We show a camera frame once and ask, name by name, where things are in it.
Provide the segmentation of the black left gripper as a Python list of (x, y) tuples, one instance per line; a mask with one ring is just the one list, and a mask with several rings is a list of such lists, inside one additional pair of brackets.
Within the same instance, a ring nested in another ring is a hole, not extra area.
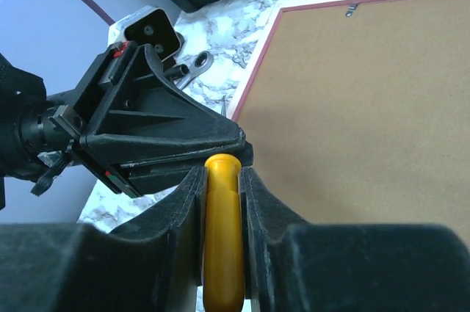
[(253, 163), (242, 128), (168, 81), (150, 44), (108, 47), (65, 104), (73, 126), (84, 122), (68, 150), (115, 193), (153, 193), (150, 164), (203, 161), (218, 153)]

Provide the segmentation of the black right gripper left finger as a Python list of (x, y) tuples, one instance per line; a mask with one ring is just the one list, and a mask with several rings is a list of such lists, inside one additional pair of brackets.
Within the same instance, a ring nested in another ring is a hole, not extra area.
[(193, 311), (207, 172), (104, 233), (90, 224), (1, 227), (3, 311)]

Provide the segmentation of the yellow handled screwdriver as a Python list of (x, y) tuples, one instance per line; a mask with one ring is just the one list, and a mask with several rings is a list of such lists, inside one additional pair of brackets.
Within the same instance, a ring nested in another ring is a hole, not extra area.
[(206, 311), (241, 311), (245, 299), (240, 161), (229, 154), (207, 159), (203, 306)]

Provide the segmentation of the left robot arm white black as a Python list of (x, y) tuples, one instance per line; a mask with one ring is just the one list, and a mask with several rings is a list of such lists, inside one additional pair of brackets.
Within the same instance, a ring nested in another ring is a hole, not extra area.
[(56, 95), (1, 61), (1, 174), (31, 181), (35, 195), (81, 165), (113, 192), (141, 197), (218, 153), (253, 163), (242, 128), (166, 79), (148, 44), (112, 44), (74, 89)]

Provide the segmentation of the pink picture frame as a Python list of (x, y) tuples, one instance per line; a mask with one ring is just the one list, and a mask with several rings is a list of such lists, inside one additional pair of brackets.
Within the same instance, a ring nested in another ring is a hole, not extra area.
[(311, 222), (469, 232), (469, 0), (296, 5), (235, 108), (268, 189)]

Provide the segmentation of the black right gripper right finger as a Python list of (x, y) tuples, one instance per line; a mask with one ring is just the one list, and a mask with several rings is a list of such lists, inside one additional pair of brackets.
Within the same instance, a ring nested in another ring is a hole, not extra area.
[(433, 224), (311, 224), (239, 176), (254, 311), (467, 311), (469, 249)]

